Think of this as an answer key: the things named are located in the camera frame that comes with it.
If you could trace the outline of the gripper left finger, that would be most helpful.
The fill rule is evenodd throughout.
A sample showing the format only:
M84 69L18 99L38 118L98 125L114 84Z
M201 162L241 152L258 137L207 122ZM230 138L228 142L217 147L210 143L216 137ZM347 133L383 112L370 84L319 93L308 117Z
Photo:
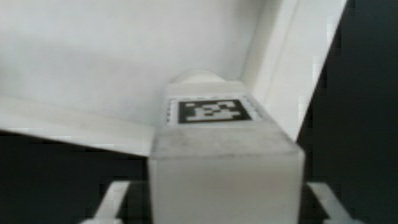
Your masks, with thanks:
M95 215L79 224L152 224L150 187L145 181L114 181Z

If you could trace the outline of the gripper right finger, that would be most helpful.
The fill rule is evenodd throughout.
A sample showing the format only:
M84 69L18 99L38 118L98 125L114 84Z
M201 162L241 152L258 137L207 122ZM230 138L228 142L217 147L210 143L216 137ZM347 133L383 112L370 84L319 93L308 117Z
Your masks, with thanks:
M301 224L367 224L352 217L324 182L308 182L305 185Z

